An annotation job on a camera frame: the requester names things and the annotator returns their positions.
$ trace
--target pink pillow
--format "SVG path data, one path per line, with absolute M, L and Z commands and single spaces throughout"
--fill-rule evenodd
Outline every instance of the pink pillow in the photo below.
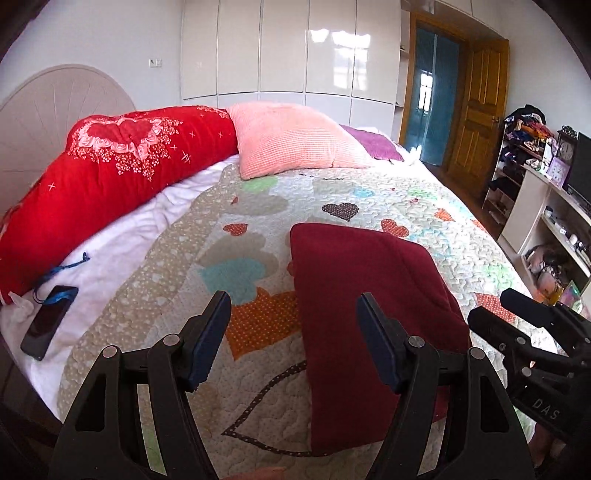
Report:
M 239 103 L 234 122 L 244 180 L 294 168 L 365 168 L 363 146 L 323 113 L 301 105 Z

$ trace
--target metal screw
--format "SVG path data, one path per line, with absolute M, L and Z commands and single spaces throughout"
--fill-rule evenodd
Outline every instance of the metal screw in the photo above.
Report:
M 475 346 L 470 348 L 470 355 L 472 355 L 476 360 L 482 360 L 486 356 L 483 350 Z
M 413 335 L 412 337 L 408 338 L 408 344 L 415 348 L 422 348 L 425 346 L 425 340 L 423 340 L 417 335 Z
M 166 337 L 164 337 L 164 340 L 162 340 L 162 342 L 166 345 L 166 346 L 173 346 L 176 345 L 177 343 L 179 343 L 181 337 L 179 337 L 176 333 L 171 333 L 169 335 L 167 335 Z
M 109 345 L 108 347 L 106 347 L 103 350 L 103 356 L 105 358 L 111 358 L 112 356 L 115 356 L 117 354 L 117 347 L 113 346 L 113 345 Z

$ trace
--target tv screen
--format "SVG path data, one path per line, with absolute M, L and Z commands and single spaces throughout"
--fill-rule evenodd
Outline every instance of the tv screen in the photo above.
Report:
M 591 204 L 591 138 L 586 135 L 579 134 L 567 183 Z

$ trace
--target wooden door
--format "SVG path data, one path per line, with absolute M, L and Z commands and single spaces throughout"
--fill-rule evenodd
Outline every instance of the wooden door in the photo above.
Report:
M 509 41 L 470 45 L 460 124 L 447 171 L 479 198 L 495 162 L 499 122 L 505 115 Z

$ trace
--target red quilt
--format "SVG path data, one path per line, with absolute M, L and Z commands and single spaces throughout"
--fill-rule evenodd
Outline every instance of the red quilt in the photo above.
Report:
M 167 186 L 238 153 L 225 110 L 93 115 L 0 223 L 0 303 L 23 295 L 89 237 Z
M 398 397 L 380 382 L 355 315 L 374 295 L 409 335 L 466 352 L 468 326 L 431 256 L 388 233 L 317 223 L 291 229 L 294 284 L 312 392 L 311 446 L 330 453 L 383 440 Z M 440 389 L 434 420 L 445 416 Z

